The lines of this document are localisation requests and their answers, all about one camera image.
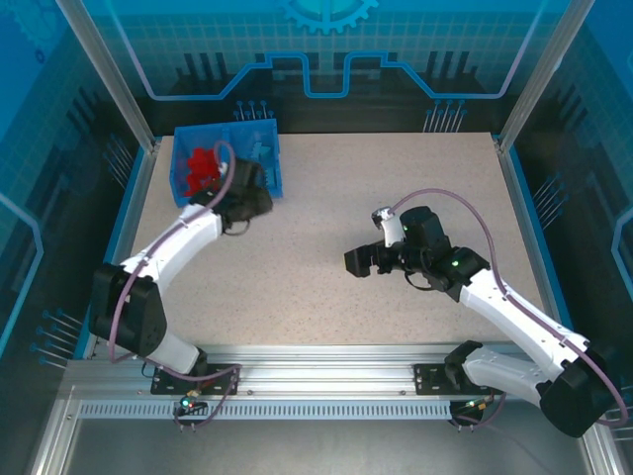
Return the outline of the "aluminium table rail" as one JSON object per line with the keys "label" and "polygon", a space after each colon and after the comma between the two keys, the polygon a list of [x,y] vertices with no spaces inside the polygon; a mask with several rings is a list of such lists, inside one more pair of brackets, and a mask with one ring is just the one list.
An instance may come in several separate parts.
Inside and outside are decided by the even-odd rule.
{"label": "aluminium table rail", "polygon": [[[416,364],[441,364],[455,344],[207,345],[212,367],[239,365],[234,401],[413,401]],[[93,359],[68,362],[58,399],[76,401],[153,399],[151,381],[138,359],[112,363],[106,345]],[[515,344],[485,344],[472,352],[465,371],[472,381],[531,404],[537,385],[552,385],[576,355],[560,345],[530,356]]]}

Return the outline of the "blue gear graphic panel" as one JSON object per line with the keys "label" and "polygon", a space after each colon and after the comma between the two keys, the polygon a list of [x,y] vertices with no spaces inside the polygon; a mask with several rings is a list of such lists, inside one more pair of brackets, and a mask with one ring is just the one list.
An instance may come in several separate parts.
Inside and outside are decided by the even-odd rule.
{"label": "blue gear graphic panel", "polygon": [[158,135],[498,132],[567,0],[83,0]]}

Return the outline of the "aluminium frame post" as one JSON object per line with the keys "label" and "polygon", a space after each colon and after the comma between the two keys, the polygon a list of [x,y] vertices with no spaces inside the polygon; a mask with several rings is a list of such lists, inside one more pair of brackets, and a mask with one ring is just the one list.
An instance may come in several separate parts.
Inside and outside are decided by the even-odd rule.
{"label": "aluminium frame post", "polygon": [[570,0],[550,41],[545,46],[523,91],[518,97],[497,139],[499,157],[509,151],[525,126],[538,100],[560,67],[565,54],[583,25],[595,0]]}
{"label": "aluminium frame post", "polygon": [[81,0],[55,0],[141,148],[154,152],[156,140],[123,74]]}

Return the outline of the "blue plastic bin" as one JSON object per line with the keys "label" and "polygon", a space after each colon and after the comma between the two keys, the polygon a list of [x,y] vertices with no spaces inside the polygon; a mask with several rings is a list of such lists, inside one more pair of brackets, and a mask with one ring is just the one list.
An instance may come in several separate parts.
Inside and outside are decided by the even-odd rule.
{"label": "blue plastic bin", "polygon": [[[224,140],[223,125],[218,123],[178,127],[175,129],[169,180],[173,199],[178,208],[183,208],[192,197],[182,195],[188,178],[196,176],[199,180],[199,173],[189,168],[188,159],[192,156],[196,147],[214,149],[218,141]],[[218,153],[215,153],[215,158],[217,168],[222,172],[223,177],[226,173],[223,170],[223,165],[228,163],[227,150],[223,147]],[[220,180],[213,182],[211,185],[220,186]]]}
{"label": "blue plastic bin", "polygon": [[274,199],[283,197],[280,146],[275,119],[230,122],[223,125],[223,138],[238,158],[257,162],[263,168],[265,186]]}

